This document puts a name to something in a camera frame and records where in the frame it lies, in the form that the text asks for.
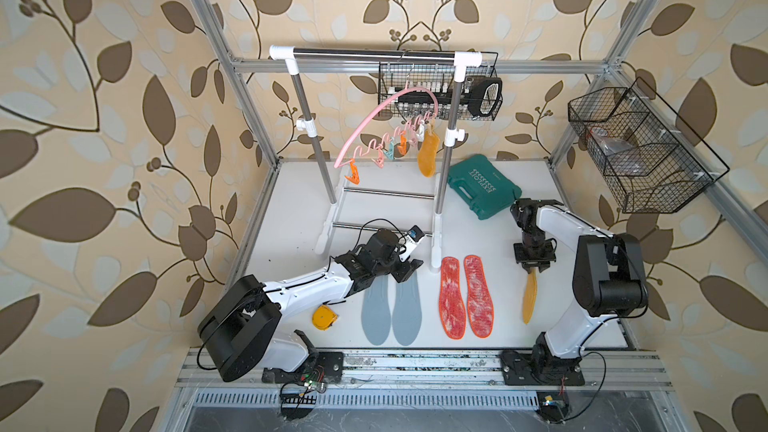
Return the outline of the red insole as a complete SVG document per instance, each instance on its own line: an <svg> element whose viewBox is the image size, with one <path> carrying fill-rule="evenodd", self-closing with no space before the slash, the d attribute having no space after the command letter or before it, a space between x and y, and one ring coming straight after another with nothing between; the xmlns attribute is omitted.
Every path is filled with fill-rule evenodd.
<svg viewBox="0 0 768 432"><path fill-rule="evenodd" d="M468 285L467 313L470 328L477 337L485 339L493 330L494 306L481 258L477 255L466 256L464 271Z"/></svg>
<svg viewBox="0 0 768 432"><path fill-rule="evenodd" d="M438 312L448 338L460 340L466 331L466 309L461 294L460 265L455 257L445 257L440 266Z"/></svg>

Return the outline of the orange yellow insole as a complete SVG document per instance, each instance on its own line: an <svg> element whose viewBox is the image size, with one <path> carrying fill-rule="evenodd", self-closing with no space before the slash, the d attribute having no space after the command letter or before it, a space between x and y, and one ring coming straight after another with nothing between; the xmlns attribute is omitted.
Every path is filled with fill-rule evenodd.
<svg viewBox="0 0 768 432"><path fill-rule="evenodd" d="M423 176L432 177L435 175L436 157L439 148L439 136L432 130L426 130L424 133L424 140L417 157L419 171Z"/></svg>
<svg viewBox="0 0 768 432"><path fill-rule="evenodd" d="M532 267L528 269L526 273L527 280L522 301L522 320L524 324L529 324L535 310L538 293L538 269L536 267Z"/></svg>

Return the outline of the pink multi-clip hanger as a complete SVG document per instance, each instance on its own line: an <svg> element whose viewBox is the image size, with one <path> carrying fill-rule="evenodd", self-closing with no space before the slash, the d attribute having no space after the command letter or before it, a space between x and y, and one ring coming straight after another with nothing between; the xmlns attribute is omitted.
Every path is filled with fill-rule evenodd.
<svg viewBox="0 0 768 432"><path fill-rule="evenodd" d="M395 119L381 121L378 117L387 110L387 106L392 104L397 98L408 92L424 91L429 94L433 102L433 108L430 112L422 113L411 118ZM340 169L347 166L351 160L361 159L370 153L376 154L378 151L384 154L384 150L392 142L398 142L399 137L406 135L407 140L415 139L421 126L433 122L438 116L438 101L435 95L424 87L410 87L391 94L378 104L365 118L363 118L357 127L349 134L348 138L341 146L333 162L333 167Z"/></svg>

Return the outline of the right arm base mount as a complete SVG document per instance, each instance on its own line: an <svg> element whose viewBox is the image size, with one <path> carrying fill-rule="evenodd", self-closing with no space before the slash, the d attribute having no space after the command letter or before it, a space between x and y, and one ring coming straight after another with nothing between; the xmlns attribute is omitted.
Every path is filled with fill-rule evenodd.
<svg viewBox="0 0 768 432"><path fill-rule="evenodd" d="M536 338L530 352L505 349L499 355L507 386L584 386L579 358L559 358L550 351L545 333Z"/></svg>

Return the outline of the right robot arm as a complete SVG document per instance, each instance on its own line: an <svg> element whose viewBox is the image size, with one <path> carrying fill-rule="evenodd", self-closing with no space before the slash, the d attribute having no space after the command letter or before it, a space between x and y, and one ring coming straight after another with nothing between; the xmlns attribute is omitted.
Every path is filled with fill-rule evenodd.
<svg viewBox="0 0 768 432"><path fill-rule="evenodd" d="M575 367L584 346L604 324L647 309L640 243L628 233L614 234L589 224L556 200L520 198L510 212L521 230L514 255L527 273L525 306L535 301L531 294L536 274L556 261L557 247L575 253L573 300L560 320L538 336L530 359L539 374Z"/></svg>

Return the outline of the light blue insole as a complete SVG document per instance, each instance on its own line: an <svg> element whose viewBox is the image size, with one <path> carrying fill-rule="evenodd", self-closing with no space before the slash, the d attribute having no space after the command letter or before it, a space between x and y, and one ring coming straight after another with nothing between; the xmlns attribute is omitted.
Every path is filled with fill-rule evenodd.
<svg viewBox="0 0 768 432"><path fill-rule="evenodd" d="M382 345L391 330L389 277L379 276L363 293L361 325L365 337L373 346Z"/></svg>
<svg viewBox="0 0 768 432"><path fill-rule="evenodd" d="M399 345L410 346L419 335L422 309L419 283L416 275L396 284L395 304L392 312L392 331Z"/></svg>

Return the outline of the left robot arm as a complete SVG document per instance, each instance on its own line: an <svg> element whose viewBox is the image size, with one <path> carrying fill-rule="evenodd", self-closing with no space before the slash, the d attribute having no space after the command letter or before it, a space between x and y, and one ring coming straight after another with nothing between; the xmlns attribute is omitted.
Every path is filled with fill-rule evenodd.
<svg viewBox="0 0 768 432"><path fill-rule="evenodd" d="M198 326L211 368L226 383L257 366L287 374L310 373L319 361L316 348L301 330L279 332L280 321L344 301L370 288L380 276L407 281L423 264L411 254L424 237L418 226L401 234L380 228L366 243L331 256L315 272L266 283L253 275L241 277Z"/></svg>

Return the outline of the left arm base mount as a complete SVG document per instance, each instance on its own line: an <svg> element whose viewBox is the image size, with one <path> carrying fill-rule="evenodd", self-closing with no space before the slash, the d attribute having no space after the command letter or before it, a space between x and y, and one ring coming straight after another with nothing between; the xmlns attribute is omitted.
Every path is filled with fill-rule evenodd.
<svg viewBox="0 0 768 432"><path fill-rule="evenodd" d="M277 384L279 412L287 421L309 415L330 385L341 383L344 353L321 351L301 330L277 333L261 362L265 384Z"/></svg>

